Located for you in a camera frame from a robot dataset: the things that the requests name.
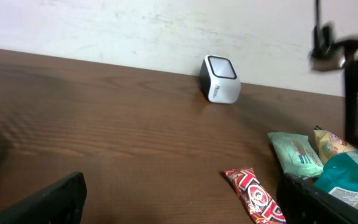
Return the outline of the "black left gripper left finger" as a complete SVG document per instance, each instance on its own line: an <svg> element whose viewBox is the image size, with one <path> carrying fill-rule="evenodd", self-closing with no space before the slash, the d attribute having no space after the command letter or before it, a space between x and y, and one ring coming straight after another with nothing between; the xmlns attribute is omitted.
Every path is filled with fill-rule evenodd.
<svg viewBox="0 0 358 224"><path fill-rule="evenodd" d="M0 224L80 224L86 196L83 173L73 172L0 211Z"/></svg>

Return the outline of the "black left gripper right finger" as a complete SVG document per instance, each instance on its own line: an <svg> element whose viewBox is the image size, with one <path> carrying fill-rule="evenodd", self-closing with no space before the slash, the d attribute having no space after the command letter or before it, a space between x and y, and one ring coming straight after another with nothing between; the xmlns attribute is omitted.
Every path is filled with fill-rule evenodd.
<svg viewBox="0 0 358 224"><path fill-rule="evenodd" d="M288 224L358 224L358 210L309 182L285 173L277 203Z"/></svg>

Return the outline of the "red chocolate bar wrapper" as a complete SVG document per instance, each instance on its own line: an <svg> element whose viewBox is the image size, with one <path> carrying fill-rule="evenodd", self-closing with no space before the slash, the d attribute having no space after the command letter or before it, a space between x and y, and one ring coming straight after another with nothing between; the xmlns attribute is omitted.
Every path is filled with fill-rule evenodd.
<svg viewBox="0 0 358 224"><path fill-rule="evenodd" d="M286 224L282 209L265 190L253 168L221 171L255 224Z"/></svg>

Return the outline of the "mint green wipes packet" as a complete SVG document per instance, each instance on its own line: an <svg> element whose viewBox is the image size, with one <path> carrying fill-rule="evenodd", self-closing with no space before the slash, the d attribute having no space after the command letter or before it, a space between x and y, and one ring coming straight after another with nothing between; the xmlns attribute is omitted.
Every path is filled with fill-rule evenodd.
<svg viewBox="0 0 358 224"><path fill-rule="evenodd" d="M267 135L284 173L302 179L318 177L323 173L323 164L311 147L308 136L284 132Z"/></svg>

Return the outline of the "teal mouthwash bottle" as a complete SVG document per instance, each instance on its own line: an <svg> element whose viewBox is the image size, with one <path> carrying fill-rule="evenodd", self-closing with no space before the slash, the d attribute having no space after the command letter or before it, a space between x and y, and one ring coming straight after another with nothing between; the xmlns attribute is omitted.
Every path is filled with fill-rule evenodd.
<svg viewBox="0 0 358 224"><path fill-rule="evenodd" d="M319 140L316 144L325 164L314 186L358 209L358 149L340 152L329 141Z"/></svg>

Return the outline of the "yellow snack chip bag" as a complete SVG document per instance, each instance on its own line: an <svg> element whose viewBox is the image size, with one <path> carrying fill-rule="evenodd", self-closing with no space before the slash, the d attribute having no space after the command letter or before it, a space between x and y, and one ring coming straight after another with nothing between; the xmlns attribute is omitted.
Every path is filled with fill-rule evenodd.
<svg viewBox="0 0 358 224"><path fill-rule="evenodd" d="M315 126L313 131L318 155L323 165L338 154L357 150L353 145L319 126Z"/></svg>

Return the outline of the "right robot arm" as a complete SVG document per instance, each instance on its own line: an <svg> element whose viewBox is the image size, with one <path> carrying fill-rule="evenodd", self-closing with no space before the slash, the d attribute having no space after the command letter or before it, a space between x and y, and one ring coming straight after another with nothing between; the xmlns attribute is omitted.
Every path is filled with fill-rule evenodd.
<svg viewBox="0 0 358 224"><path fill-rule="evenodd" d="M314 47L311 69L344 71L345 140L358 146L358 36L335 40L330 23L320 23L315 2ZM287 223L358 223L358 210L293 174L283 176L277 189L278 205Z"/></svg>

